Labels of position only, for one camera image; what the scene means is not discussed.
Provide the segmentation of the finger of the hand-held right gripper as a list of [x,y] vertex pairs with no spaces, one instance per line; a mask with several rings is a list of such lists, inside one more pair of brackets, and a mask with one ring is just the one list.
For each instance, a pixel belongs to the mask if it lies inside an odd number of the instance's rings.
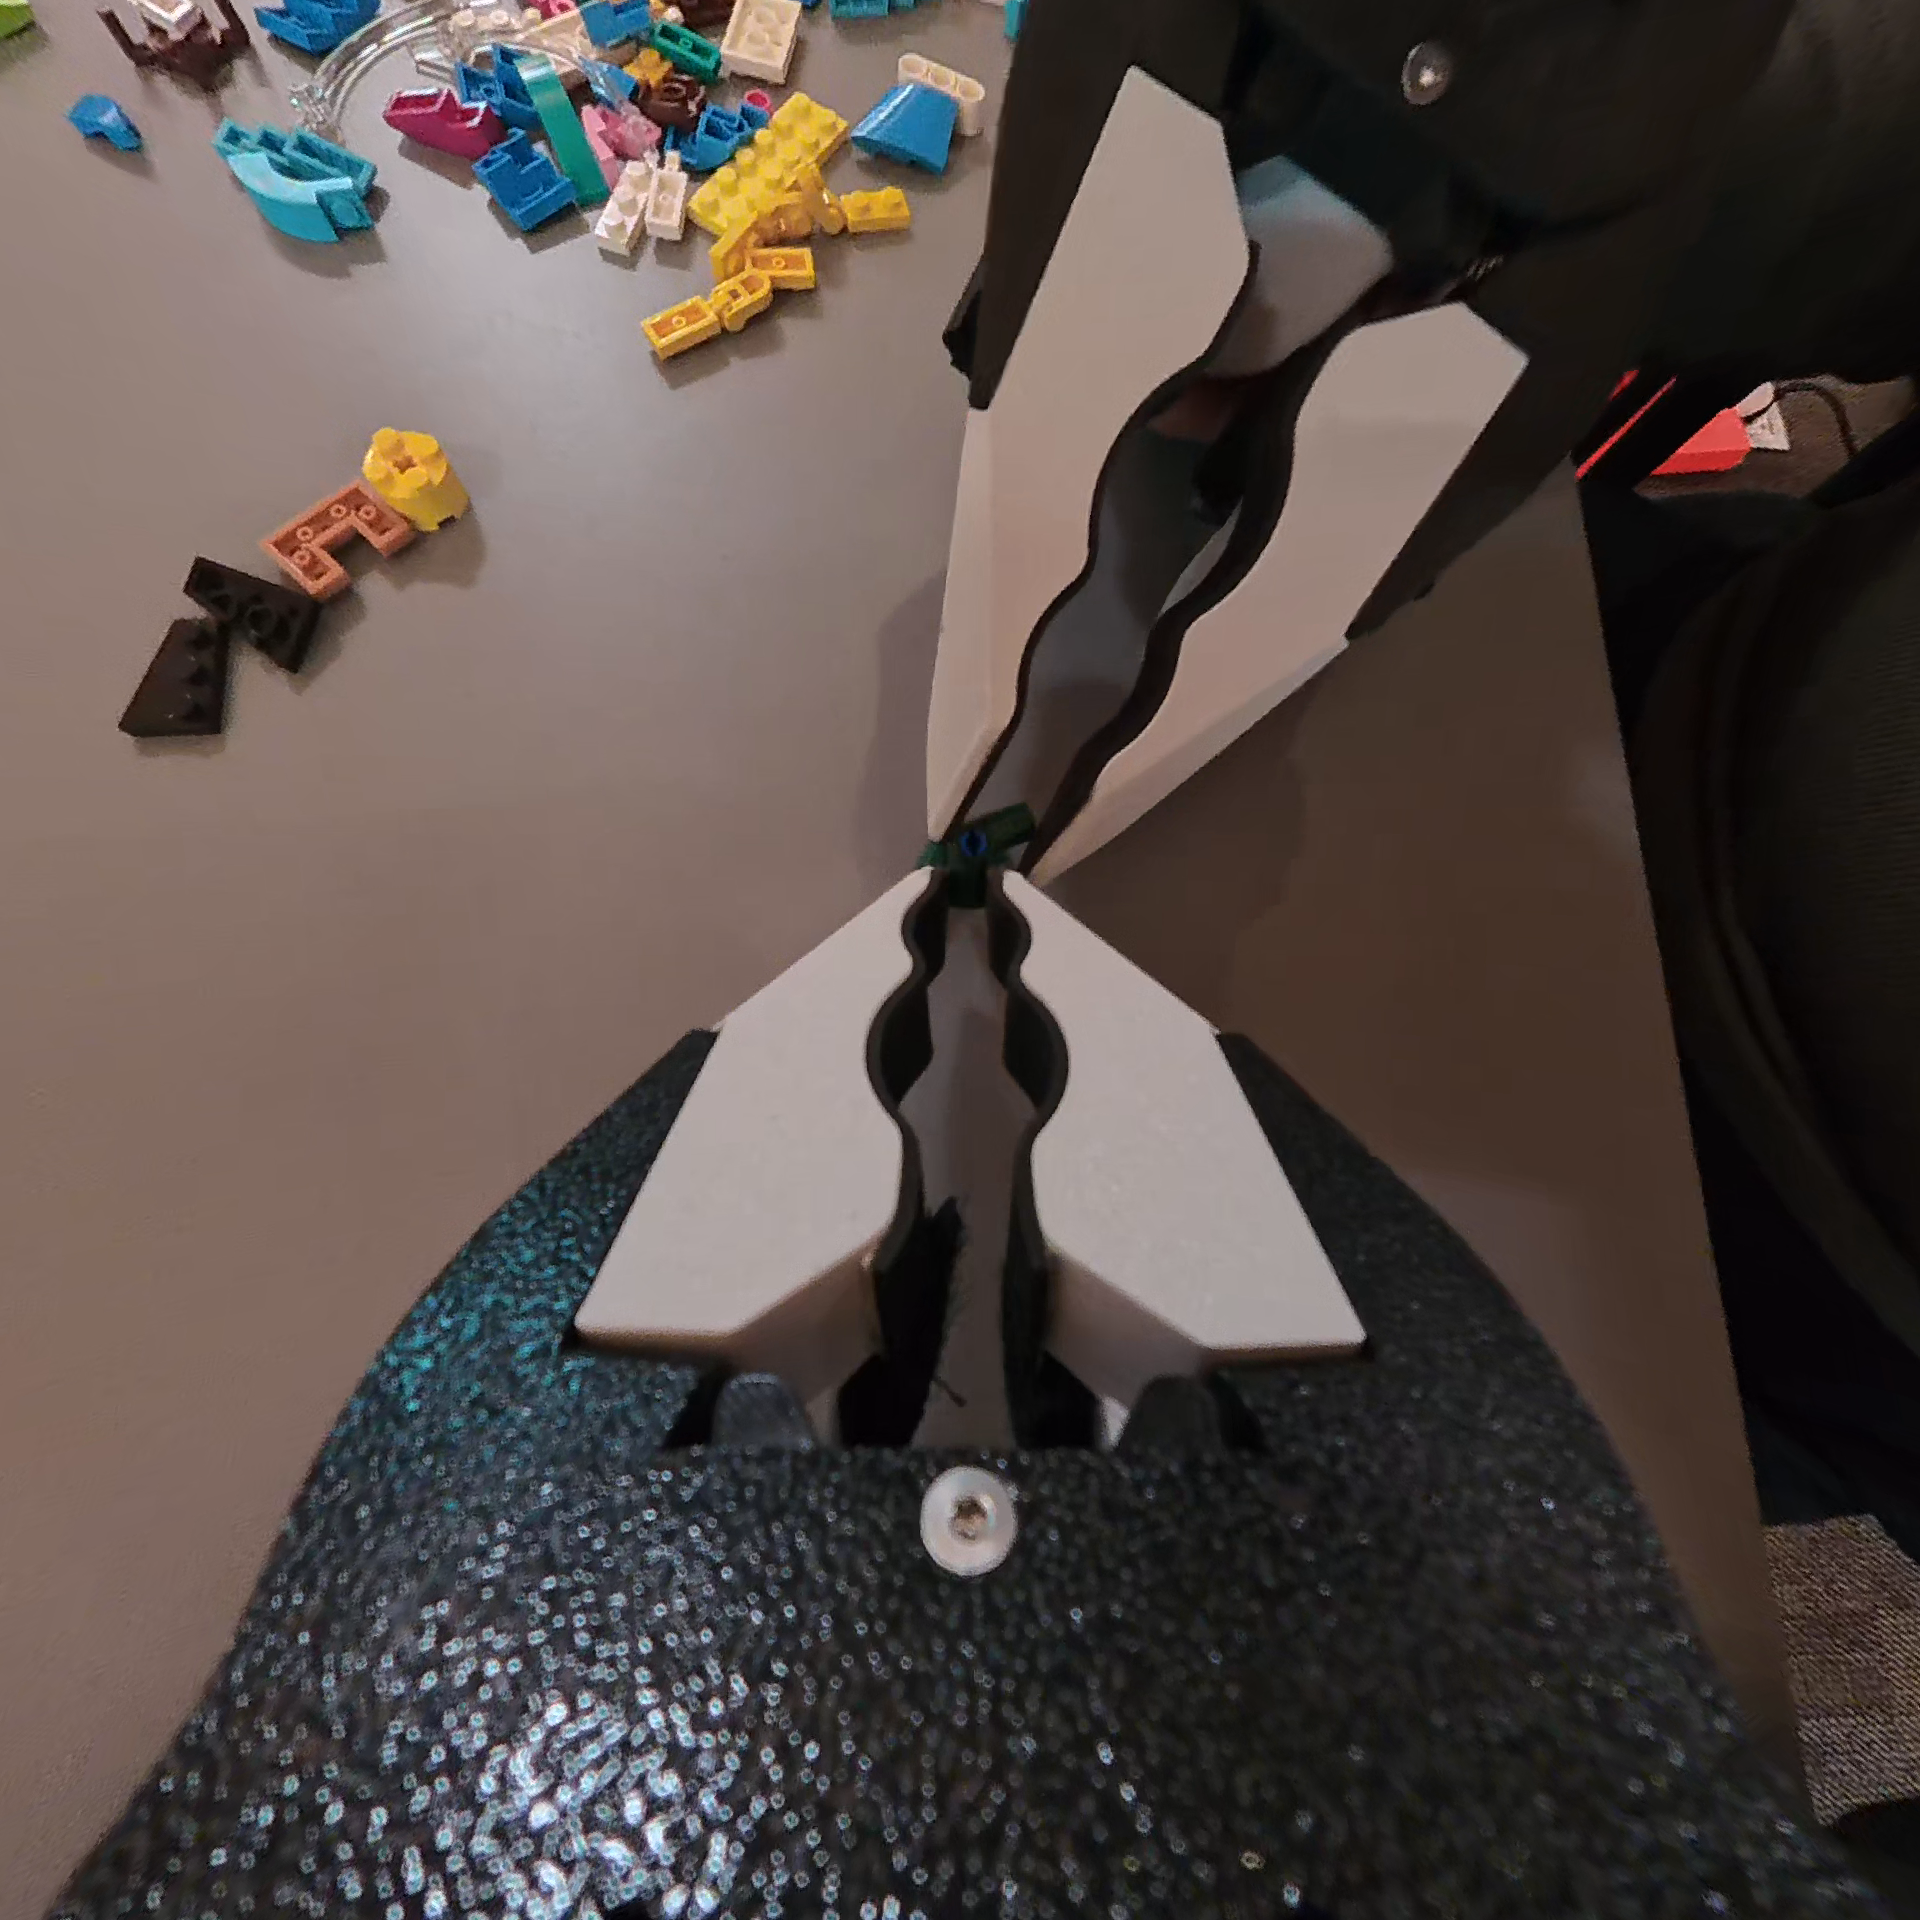
[[1027,661],[1098,556],[1127,426],[1214,349],[1253,264],[1209,110],[1124,71],[987,400],[966,408],[929,694],[929,838],[1021,724]]
[[1311,374],[1257,543],[1254,500],[1157,622],[1166,688],[1027,858],[1036,884],[1162,805],[1349,642],[1359,607],[1518,385],[1530,359],[1465,304],[1346,330]]

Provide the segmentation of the dark brown wedge plate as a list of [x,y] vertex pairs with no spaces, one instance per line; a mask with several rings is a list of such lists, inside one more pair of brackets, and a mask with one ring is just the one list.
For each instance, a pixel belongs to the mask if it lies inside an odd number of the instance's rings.
[[219,735],[226,719],[231,637],[213,614],[170,624],[117,726],[133,737]]
[[323,601],[239,567],[195,558],[183,593],[228,639],[242,639],[289,674],[302,674],[321,631]]

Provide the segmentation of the brown angled plate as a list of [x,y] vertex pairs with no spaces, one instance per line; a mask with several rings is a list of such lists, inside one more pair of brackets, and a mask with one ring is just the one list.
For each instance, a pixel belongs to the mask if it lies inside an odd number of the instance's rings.
[[259,549],[297,590],[325,602],[353,585],[342,561],[353,541],[388,559],[414,538],[414,524],[359,477],[265,535]]

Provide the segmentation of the red plastic object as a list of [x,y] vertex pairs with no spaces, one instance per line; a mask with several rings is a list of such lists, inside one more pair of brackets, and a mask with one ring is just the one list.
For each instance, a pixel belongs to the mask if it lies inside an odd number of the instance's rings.
[[1749,450],[1734,374],[1631,369],[1572,450],[1578,477],[1637,486],[1654,472],[1729,472]]

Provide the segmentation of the pile of colourful bricks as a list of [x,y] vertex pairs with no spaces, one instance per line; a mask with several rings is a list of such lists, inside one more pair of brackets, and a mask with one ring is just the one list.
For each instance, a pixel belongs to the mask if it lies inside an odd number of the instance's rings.
[[817,286],[835,236],[894,236],[910,186],[983,165],[1021,5],[99,5],[143,79],[211,110],[207,145],[290,249],[378,236],[403,160],[522,241],[585,232],[691,287],[642,321],[665,360]]

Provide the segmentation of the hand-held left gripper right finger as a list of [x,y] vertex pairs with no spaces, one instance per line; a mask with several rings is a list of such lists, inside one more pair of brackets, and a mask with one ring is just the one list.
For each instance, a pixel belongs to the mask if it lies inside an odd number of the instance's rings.
[[1359,1316],[1209,1020],[1031,879],[987,894],[1002,1060],[1031,1104],[1002,1277],[1017,1425],[1162,1377],[1330,1359]]

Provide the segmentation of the yellow round brick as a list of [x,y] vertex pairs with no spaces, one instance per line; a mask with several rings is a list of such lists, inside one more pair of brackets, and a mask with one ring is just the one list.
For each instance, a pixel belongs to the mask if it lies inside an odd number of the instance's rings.
[[381,424],[361,461],[364,481],[419,532],[463,517],[469,492],[443,445],[420,431]]

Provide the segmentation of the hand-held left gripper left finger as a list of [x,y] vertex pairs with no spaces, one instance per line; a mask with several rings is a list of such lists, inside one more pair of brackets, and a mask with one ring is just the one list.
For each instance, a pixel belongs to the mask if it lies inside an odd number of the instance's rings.
[[900,1104],[931,1060],[948,874],[913,870],[713,1030],[574,1319],[589,1349],[770,1373],[843,1424],[917,1424],[953,1214]]

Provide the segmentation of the person's torso in dark sweater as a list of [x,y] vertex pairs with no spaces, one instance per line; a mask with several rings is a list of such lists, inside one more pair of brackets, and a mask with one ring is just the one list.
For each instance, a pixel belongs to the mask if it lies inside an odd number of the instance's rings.
[[1762,1514],[1916,1557],[1916,474],[1578,492]]

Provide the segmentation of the grey desk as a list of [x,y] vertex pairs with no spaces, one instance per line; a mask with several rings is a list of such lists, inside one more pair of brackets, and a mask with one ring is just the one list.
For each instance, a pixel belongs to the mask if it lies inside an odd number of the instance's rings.
[[[898,879],[975,165],[658,367],[681,282],[403,160],[283,244],[91,5],[5,46],[5,1916],[197,1702],[325,1432],[486,1215]],[[302,674],[117,722],[195,558],[434,436],[470,506],[342,550]],[[1578,493],[1077,868],[1519,1290],[1797,1770]]]

